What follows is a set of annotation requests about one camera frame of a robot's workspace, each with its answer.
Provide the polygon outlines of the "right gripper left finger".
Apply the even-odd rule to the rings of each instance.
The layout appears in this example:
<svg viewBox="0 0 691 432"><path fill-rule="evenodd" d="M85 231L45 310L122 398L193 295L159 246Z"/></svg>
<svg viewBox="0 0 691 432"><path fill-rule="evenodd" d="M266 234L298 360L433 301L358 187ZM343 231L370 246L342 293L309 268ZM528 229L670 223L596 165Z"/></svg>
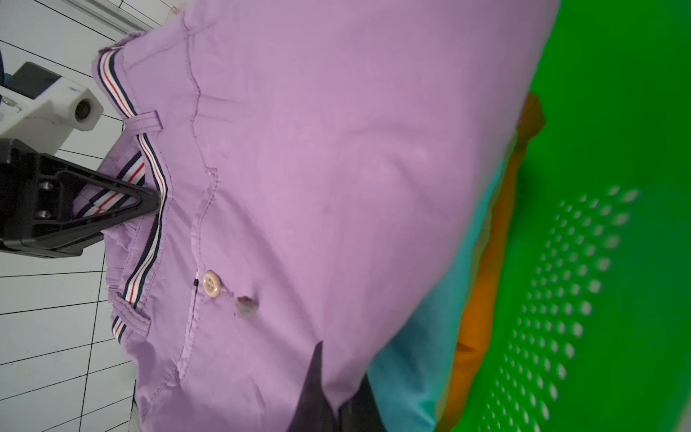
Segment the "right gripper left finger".
<svg viewBox="0 0 691 432"><path fill-rule="evenodd" d="M322 346L316 345L303 383L288 432L334 432L338 430L338 416L334 414L321 384Z"/></svg>

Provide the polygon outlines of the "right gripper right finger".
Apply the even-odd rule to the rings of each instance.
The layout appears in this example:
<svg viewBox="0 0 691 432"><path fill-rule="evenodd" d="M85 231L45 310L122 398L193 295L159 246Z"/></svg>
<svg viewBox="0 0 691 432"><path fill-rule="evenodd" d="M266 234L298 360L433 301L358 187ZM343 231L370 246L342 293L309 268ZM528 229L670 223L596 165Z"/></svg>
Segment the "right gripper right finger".
<svg viewBox="0 0 691 432"><path fill-rule="evenodd" d="M385 432L368 377L365 376L356 394L339 409L339 430L342 432Z"/></svg>

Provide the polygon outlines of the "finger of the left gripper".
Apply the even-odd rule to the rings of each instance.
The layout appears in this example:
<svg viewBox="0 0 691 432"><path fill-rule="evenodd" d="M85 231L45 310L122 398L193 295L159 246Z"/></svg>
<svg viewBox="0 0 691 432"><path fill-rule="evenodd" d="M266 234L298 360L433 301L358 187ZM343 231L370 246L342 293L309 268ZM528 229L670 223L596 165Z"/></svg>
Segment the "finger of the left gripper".
<svg viewBox="0 0 691 432"><path fill-rule="evenodd" d="M99 214L73 212L93 186L133 203ZM16 139L1 140L1 251L41 258L79 257L102 231L159 208L157 192L39 153Z"/></svg>

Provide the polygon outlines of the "teal pants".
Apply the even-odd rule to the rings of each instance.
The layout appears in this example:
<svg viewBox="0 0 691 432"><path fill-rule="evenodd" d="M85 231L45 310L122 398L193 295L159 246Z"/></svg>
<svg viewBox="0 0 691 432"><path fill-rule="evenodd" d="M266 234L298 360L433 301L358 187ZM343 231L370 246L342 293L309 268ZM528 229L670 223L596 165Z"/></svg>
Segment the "teal pants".
<svg viewBox="0 0 691 432"><path fill-rule="evenodd" d="M372 360L367 377L388 431L433 431L453 367L459 325L488 242L491 206L507 167L500 161L444 275L398 334Z"/></svg>

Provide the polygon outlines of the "orange pants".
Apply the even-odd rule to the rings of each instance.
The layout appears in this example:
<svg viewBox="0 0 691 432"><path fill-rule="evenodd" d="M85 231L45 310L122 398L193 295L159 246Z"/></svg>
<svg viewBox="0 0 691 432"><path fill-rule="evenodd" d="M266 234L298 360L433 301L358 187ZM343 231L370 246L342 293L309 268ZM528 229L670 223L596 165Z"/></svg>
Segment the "orange pants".
<svg viewBox="0 0 691 432"><path fill-rule="evenodd" d="M491 343L498 283L507 234L514 211L516 180L527 147L545 127L543 106L534 92L527 94L516 126L515 141L507 150L507 161L498 180L471 255L473 289L462 312L451 374L437 402L437 431L450 431L462 417L473 380Z"/></svg>

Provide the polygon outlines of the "green plastic basket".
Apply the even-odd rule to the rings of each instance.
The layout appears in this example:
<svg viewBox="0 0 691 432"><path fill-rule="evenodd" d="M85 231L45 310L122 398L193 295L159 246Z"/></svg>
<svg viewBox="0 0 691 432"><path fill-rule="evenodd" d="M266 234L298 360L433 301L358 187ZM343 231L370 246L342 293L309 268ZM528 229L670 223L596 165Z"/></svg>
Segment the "green plastic basket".
<svg viewBox="0 0 691 432"><path fill-rule="evenodd" d="M690 5L565 1L461 431L690 428Z"/></svg>

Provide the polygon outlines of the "purple pants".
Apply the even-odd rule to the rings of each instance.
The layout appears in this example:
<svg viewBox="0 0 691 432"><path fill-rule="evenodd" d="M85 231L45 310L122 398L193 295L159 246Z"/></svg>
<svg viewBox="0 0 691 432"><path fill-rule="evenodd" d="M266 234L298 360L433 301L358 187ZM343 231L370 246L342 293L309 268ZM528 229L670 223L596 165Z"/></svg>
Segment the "purple pants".
<svg viewBox="0 0 691 432"><path fill-rule="evenodd" d="M158 193L104 232L145 431L287 431L316 345L338 416L444 275L556 1L194 1L99 51Z"/></svg>

